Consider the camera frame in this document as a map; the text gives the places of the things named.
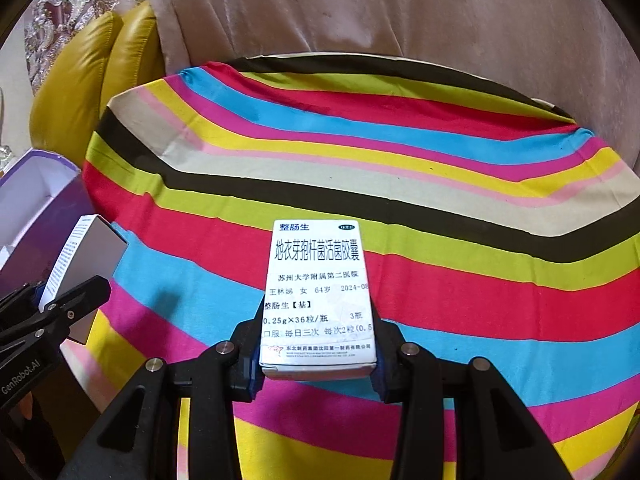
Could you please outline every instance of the blue stripe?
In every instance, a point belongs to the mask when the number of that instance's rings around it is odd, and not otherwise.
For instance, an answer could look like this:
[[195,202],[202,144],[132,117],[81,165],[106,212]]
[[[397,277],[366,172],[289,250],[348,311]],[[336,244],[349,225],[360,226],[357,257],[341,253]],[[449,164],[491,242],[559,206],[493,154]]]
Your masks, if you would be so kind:
[[[213,345],[229,338],[238,322],[255,315],[263,291],[155,251],[135,234],[116,228],[129,242],[114,275],[118,284],[193,338]],[[479,355],[489,358],[528,406],[586,396],[640,373],[640,324],[579,343],[492,339],[399,326],[407,340],[437,357],[463,363]],[[375,398],[368,381],[316,385]]]
[[489,164],[532,164],[571,155],[593,134],[579,128],[572,134],[545,134],[516,140],[494,140],[391,124],[350,121],[262,101],[239,92],[201,68],[180,77],[191,91],[261,126],[290,132],[343,135],[396,142]]

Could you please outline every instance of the sequined floral fabric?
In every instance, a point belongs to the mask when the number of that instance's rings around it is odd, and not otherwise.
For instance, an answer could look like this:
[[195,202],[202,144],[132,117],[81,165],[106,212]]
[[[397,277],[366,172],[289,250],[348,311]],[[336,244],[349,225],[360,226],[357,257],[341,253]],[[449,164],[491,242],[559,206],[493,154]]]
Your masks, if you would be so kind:
[[60,50],[95,16],[126,12],[143,0],[34,0],[24,20],[24,43],[35,93]]

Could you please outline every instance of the yellow stripe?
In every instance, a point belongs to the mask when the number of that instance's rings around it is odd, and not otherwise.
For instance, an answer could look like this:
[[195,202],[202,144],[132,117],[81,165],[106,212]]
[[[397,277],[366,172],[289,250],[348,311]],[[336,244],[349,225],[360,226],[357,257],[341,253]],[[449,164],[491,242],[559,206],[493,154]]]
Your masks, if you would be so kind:
[[570,471],[580,469],[620,444],[636,411],[636,404],[605,422],[571,436],[554,446]]
[[[350,217],[255,202],[235,197],[169,189],[157,174],[130,166],[97,134],[87,159],[108,179],[136,195],[149,193],[162,208],[220,218],[234,224],[271,231],[277,219],[329,219]],[[581,290],[612,282],[638,267],[636,241],[640,235],[578,262],[556,264],[526,254],[510,253],[464,240],[424,233],[401,225],[357,219],[364,249],[378,254],[399,254],[416,262],[535,283],[560,290]]]
[[263,74],[242,72],[241,74],[265,85],[285,90],[324,90],[329,92],[409,97],[459,105],[486,112],[537,117],[575,124],[572,119],[505,97],[401,77],[370,74],[296,74],[291,72]]
[[589,160],[568,170],[529,178],[521,182],[510,182],[494,176],[450,166],[449,164],[397,153],[379,152],[377,150],[336,144],[304,142],[301,140],[270,140],[244,137],[226,130],[198,114],[175,93],[166,81],[155,81],[147,85],[146,88],[199,138],[208,144],[225,150],[295,153],[298,155],[319,155],[341,160],[356,160],[358,162],[392,166],[402,170],[430,174],[510,196],[546,197],[562,189],[567,184],[598,176],[620,161],[619,156],[611,148],[602,148]]
[[[96,316],[87,345],[105,377],[119,389],[145,361],[145,357],[110,326],[101,312]],[[178,442],[185,447],[188,446],[189,438],[189,406],[189,399],[183,399],[180,404]],[[555,443],[554,446],[567,467],[575,471],[617,446],[635,410],[636,405],[633,405],[589,430]],[[241,465],[246,478],[258,478],[258,473],[267,467],[267,462],[273,462],[267,470],[274,476],[264,474],[265,476],[260,478],[284,478],[277,476],[283,471],[292,471],[294,478],[332,478],[335,475],[338,475],[336,478],[342,478],[341,474],[352,474],[356,471],[367,472],[367,476],[362,476],[363,478],[377,478],[377,469],[382,469],[386,474],[380,478],[388,478],[388,460],[362,458],[326,450],[281,436],[237,418],[236,433]],[[319,463],[325,463],[319,476],[300,476],[305,467],[319,466]],[[454,467],[453,463],[446,463],[447,470],[451,467]],[[452,480],[455,478],[454,471],[447,474],[451,474]]]

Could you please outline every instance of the purple box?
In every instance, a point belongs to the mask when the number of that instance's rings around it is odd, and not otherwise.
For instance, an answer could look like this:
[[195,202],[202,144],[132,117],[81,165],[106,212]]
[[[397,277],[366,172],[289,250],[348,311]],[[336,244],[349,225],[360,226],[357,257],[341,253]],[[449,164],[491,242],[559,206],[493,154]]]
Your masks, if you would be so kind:
[[0,177],[0,298],[46,280],[78,219],[93,213],[77,166],[56,153],[25,153]]

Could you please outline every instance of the box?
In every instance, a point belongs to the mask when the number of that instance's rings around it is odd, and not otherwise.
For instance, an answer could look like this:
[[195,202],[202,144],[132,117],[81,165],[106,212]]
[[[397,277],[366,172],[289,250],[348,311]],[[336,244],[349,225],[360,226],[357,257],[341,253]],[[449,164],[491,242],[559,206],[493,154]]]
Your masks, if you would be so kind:
[[[40,311],[44,311],[47,303],[93,276],[110,280],[126,249],[124,238],[100,215],[81,216],[47,280],[38,305]],[[85,344],[96,312],[97,309],[74,323],[69,339]]]
[[29,150],[0,177],[0,298],[49,277],[78,219],[94,213],[80,170]]
[[334,380],[376,367],[369,282],[353,220],[277,220],[260,366],[272,379]]

